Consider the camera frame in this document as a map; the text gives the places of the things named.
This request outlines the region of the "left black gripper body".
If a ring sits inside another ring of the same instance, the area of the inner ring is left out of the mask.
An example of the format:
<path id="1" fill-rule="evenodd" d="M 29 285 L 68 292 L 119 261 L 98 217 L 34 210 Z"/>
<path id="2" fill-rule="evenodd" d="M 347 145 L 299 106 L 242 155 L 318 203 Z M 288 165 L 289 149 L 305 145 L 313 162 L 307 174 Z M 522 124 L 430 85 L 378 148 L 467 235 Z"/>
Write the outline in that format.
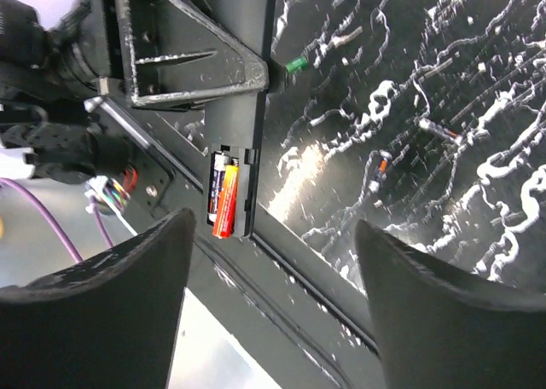
<path id="1" fill-rule="evenodd" d="M 115 0 L 76 0 L 50 29 L 30 5 L 1 0 L 2 99 L 84 101 L 124 94 Z"/>

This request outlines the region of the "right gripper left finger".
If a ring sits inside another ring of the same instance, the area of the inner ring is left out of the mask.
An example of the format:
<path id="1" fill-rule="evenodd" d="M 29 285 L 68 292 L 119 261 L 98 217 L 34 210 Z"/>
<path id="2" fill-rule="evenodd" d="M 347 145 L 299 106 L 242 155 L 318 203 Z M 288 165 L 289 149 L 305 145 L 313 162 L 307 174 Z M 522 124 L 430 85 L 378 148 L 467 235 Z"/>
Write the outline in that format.
<path id="1" fill-rule="evenodd" d="M 3 287 L 2 387 L 167 387 L 195 225 L 182 209 L 70 268 Z"/>

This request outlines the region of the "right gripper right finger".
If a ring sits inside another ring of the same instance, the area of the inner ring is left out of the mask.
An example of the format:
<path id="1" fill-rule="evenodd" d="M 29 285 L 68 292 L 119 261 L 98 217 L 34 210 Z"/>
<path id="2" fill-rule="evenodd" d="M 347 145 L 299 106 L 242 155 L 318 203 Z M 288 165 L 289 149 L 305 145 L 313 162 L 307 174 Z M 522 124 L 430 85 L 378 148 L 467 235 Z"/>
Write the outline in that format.
<path id="1" fill-rule="evenodd" d="M 355 248 L 389 388 L 543 388 L 545 298 L 360 220 Z"/>

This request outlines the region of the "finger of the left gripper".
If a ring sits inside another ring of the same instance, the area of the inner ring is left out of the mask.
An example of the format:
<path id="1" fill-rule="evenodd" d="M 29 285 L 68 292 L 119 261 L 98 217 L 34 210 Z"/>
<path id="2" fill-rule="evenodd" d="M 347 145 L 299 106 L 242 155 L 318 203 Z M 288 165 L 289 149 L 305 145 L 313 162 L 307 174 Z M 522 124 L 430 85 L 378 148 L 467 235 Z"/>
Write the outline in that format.
<path id="1" fill-rule="evenodd" d="M 115 0 L 125 96 L 191 107 L 268 85 L 266 61 L 212 17 L 212 0 Z"/>

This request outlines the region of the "black remote control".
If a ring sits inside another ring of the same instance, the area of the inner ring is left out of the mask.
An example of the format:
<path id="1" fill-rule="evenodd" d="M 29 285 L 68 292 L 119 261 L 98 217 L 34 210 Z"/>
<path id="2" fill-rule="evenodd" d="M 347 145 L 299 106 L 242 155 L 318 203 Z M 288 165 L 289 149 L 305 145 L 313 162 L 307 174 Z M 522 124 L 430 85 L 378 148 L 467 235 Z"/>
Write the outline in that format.
<path id="1" fill-rule="evenodd" d="M 212 0 L 212 18 L 260 59 L 270 60 L 276 0 Z M 261 155 L 265 90 L 206 104 L 206 139 L 214 151 L 229 147 L 239 160 L 234 237 L 253 232 Z"/>

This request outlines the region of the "dark battery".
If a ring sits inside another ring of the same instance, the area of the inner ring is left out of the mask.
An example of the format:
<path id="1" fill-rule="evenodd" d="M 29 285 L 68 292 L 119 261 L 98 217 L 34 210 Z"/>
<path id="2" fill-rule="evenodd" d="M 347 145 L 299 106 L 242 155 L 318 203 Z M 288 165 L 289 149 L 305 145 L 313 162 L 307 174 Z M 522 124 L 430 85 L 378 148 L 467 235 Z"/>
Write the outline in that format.
<path id="1" fill-rule="evenodd" d="M 218 213 L 219 196 L 222 191 L 226 166 L 231 162 L 231 158 L 221 152 L 215 152 L 212 155 L 212 180 L 210 185 L 210 197 L 208 205 L 208 218 L 215 222 Z"/>
<path id="2" fill-rule="evenodd" d="M 451 141 L 456 145 L 460 145 L 462 143 L 462 137 L 460 135 L 450 131 L 442 125 L 432 122 L 430 119 L 422 118 L 420 119 L 418 125 L 424 131 L 428 131 L 438 137 L 443 138 L 444 140 Z"/>
<path id="3" fill-rule="evenodd" d="M 380 151 L 380 163 L 369 181 L 369 191 L 377 193 L 386 179 L 386 171 L 392 161 L 392 154 L 386 150 Z"/>

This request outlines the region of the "green battery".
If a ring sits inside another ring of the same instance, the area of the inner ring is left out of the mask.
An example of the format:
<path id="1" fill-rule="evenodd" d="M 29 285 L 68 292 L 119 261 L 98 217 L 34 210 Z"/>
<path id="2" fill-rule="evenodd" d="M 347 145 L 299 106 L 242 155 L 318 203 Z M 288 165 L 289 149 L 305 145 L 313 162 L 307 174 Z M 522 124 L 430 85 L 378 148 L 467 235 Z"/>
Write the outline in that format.
<path id="1" fill-rule="evenodd" d="M 300 55 L 287 63 L 285 69 L 287 74 L 294 74 L 305 70 L 308 66 L 309 62 L 307 57 L 305 55 Z"/>

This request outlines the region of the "orange battery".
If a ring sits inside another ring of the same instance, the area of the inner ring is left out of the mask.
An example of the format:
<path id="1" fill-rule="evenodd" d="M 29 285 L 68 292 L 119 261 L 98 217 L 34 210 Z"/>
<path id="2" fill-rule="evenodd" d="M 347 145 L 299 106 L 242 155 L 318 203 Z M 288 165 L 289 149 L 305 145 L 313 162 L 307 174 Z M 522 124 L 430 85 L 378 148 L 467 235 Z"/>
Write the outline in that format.
<path id="1" fill-rule="evenodd" d="M 218 199 L 218 212 L 212 234 L 218 239 L 231 237 L 234 230 L 239 166 L 237 162 L 225 167 L 223 187 Z"/>

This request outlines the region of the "dark battery on table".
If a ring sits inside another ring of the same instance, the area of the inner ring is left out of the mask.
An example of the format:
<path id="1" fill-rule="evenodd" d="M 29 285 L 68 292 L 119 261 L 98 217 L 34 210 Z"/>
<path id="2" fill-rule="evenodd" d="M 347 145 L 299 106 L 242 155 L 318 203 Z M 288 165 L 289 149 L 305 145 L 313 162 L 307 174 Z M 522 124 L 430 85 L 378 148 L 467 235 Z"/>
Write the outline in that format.
<path id="1" fill-rule="evenodd" d="M 460 145 L 462 143 L 462 137 L 460 135 L 450 131 L 442 125 L 432 122 L 430 119 L 422 118 L 420 119 L 418 125 L 424 131 L 428 131 L 438 137 L 443 138 L 444 140 L 451 141 L 456 145 Z"/>

